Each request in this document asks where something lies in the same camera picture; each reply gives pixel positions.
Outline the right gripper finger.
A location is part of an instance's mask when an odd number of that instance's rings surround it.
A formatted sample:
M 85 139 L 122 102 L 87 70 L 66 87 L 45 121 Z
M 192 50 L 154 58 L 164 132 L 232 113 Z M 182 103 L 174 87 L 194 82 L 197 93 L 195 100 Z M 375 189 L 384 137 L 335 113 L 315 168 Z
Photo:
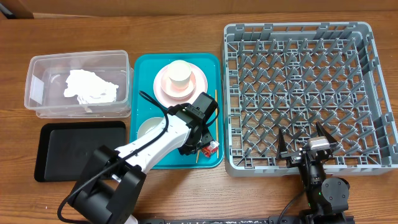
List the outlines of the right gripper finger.
M 284 135 L 280 128 L 279 128 L 277 140 L 278 140 L 277 152 L 278 153 L 287 153 L 287 147 L 285 144 Z
M 337 140 L 330 133 L 328 133 L 325 130 L 325 128 L 320 124 L 319 121 L 317 121 L 315 123 L 315 125 L 316 125 L 316 129 L 317 129 L 317 134 L 318 134 L 319 137 L 321 137 L 321 136 L 325 137 L 330 144 L 336 144 L 337 143 Z

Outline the red ketchup packet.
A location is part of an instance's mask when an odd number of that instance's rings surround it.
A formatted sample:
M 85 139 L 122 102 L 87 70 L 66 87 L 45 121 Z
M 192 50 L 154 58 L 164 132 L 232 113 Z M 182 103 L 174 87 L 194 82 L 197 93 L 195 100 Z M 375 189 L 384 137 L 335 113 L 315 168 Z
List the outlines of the red ketchup packet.
M 205 157 L 211 157 L 212 154 L 218 151 L 219 145 L 220 145 L 219 142 L 212 141 L 209 143 L 209 145 L 202 148 L 201 152 Z

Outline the grey bowl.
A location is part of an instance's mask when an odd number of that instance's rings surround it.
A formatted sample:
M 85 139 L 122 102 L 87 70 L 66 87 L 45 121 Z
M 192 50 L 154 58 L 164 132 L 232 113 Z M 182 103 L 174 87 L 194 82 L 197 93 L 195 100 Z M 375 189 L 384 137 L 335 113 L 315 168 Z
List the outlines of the grey bowl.
M 161 121 L 163 120 L 162 117 L 153 117 L 149 118 L 146 121 L 144 121 L 138 131 L 137 131 L 137 138 L 141 138 L 143 135 L 148 133 L 150 130 L 154 129 Z

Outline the white napkin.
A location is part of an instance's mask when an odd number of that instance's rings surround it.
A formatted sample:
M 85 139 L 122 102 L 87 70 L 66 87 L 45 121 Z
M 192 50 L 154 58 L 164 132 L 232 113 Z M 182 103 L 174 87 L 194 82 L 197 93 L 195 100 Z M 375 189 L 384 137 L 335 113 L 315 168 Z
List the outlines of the white napkin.
M 64 104 L 88 106 L 113 106 L 118 102 L 119 95 L 124 96 L 126 75 L 118 71 L 89 71 L 74 69 L 69 71 L 65 79 L 61 96 Z

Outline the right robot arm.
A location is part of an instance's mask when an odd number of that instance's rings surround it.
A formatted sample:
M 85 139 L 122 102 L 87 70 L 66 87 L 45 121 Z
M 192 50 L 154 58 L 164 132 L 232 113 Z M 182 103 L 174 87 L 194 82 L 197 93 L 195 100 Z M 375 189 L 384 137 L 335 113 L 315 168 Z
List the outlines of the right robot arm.
M 317 122 L 318 136 L 310 138 L 304 147 L 289 152 L 282 130 L 278 133 L 277 159 L 284 159 L 286 167 L 296 167 L 303 183 L 303 190 L 295 196 L 280 213 L 277 223 L 282 223 L 286 211 L 303 194 L 307 196 L 309 208 L 300 211 L 289 223 L 354 223 L 353 217 L 345 216 L 349 208 L 349 183 L 339 177 L 327 177 L 323 163 L 333 157 L 337 140 Z

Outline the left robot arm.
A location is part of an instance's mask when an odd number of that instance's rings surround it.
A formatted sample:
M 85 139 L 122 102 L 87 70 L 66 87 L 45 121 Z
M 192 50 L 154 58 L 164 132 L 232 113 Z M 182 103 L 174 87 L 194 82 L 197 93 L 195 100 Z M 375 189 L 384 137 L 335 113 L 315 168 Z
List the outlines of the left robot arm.
M 208 145 L 213 113 L 199 106 L 172 106 L 142 137 L 116 149 L 99 148 L 63 202 L 85 223 L 137 223 L 132 212 L 147 173 L 175 149 L 189 155 Z

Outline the grey dishwasher rack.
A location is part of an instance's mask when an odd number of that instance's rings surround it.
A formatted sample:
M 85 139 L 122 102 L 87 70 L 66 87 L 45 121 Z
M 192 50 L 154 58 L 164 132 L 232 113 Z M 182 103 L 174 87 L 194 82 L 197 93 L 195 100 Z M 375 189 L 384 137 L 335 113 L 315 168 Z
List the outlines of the grey dishwasher rack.
M 317 135 L 337 140 L 327 174 L 397 168 L 397 126 L 365 22 L 242 23 L 223 32 L 225 167 L 233 177 L 296 174 L 277 160 Z

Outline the large pink plate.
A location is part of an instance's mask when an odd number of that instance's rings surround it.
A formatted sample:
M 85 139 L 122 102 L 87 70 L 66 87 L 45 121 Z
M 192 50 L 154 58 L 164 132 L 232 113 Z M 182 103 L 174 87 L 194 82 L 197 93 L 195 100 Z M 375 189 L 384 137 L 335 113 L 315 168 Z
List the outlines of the large pink plate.
M 182 104 L 182 103 L 190 103 L 192 104 L 196 98 L 199 96 L 201 92 L 207 92 L 208 90 L 208 81 L 207 78 L 204 74 L 204 72 L 197 67 L 196 65 L 189 63 L 191 68 L 192 68 L 192 73 L 194 74 L 196 78 L 196 88 L 194 92 L 185 99 L 182 100 L 176 100 L 173 98 L 170 98 L 167 96 L 161 89 L 161 76 L 163 72 L 167 71 L 168 65 L 164 66 L 158 74 L 155 76 L 154 84 L 153 84 L 153 91 L 155 94 L 155 97 L 157 101 L 162 104 L 164 107 L 168 108 L 169 106 L 175 106 L 177 104 Z

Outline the small pink saucer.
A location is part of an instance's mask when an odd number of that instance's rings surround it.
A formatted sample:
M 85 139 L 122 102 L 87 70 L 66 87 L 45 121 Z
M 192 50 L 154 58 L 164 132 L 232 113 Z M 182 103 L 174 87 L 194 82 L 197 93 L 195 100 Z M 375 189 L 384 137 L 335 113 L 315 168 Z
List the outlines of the small pink saucer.
M 196 88 L 196 78 L 191 73 L 186 79 L 177 81 L 167 72 L 161 76 L 161 89 L 170 98 L 182 100 L 188 98 Z

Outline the pale green cup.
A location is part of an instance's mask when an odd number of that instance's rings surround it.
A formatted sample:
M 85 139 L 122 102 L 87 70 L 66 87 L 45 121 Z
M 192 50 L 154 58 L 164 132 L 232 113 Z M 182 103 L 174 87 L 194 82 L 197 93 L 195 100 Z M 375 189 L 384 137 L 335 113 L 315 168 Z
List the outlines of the pale green cup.
M 184 90 L 188 87 L 191 74 L 192 68 L 184 60 L 175 60 L 168 64 L 167 75 L 175 88 L 179 90 Z

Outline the teal plastic tray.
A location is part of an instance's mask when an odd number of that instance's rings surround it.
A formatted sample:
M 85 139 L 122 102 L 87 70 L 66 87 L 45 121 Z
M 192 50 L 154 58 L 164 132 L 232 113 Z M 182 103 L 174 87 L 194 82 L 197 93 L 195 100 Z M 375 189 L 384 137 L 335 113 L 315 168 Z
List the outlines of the teal plastic tray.
M 205 157 L 202 153 L 199 155 L 198 163 L 195 163 L 196 155 L 183 156 L 177 150 L 172 151 L 165 156 L 154 169 L 197 169 L 213 168 L 218 166 L 224 157 L 223 146 L 224 132 L 223 124 L 223 106 L 222 106 L 222 86 L 221 70 L 218 58 L 210 53 L 176 53 L 176 54 L 145 54 L 139 57 L 134 65 L 134 77 L 132 81 L 132 112 L 130 125 L 130 141 L 137 139 L 139 126 L 149 118 L 162 117 L 161 110 L 143 99 L 139 91 L 146 92 L 151 97 L 155 97 L 153 84 L 158 72 L 174 60 L 184 60 L 199 67 L 205 74 L 208 81 L 207 94 L 215 97 L 215 90 L 218 91 L 218 104 L 220 106 L 220 115 L 218 116 L 219 127 L 219 158 L 216 153 L 211 157 Z M 216 139 L 216 123 L 210 127 L 211 135 Z

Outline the black plastic tray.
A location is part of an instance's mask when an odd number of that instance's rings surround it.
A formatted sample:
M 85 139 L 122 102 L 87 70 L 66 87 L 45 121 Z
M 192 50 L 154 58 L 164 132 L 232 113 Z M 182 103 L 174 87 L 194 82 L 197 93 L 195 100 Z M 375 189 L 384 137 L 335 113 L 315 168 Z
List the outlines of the black plastic tray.
M 38 182 L 77 180 L 96 149 L 126 143 L 122 121 L 45 124 L 39 137 L 34 179 Z

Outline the clear plastic bin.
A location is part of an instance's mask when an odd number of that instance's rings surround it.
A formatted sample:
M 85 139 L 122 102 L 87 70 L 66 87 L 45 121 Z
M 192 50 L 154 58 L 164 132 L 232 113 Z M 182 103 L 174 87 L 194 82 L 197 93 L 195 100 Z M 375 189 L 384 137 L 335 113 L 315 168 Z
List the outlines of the clear plastic bin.
M 70 70 L 118 71 L 126 75 L 124 96 L 111 106 L 64 104 L 62 91 Z M 133 69 L 124 50 L 39 55 L 31 59 L 25 83 L 24 106 L 40 118 L 127 118 L 131 114 Z

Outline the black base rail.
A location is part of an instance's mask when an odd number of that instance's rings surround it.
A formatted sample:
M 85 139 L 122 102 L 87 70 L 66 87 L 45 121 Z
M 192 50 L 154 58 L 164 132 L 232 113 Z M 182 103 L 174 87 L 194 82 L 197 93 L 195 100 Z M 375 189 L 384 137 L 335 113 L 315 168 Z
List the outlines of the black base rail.
M 190 219 L 190 220 L 164 220 L 161 218 L 141 219 L 139 224 L 276 224 L 279 216 L 269 216 L 268 218 L 254 219 Z M 299 224 L 302 222 L 297 216 L 285 216 L 280 221 L 281 224 Z M 347 217 L 347 222 L 354 224 L 353 217 Z

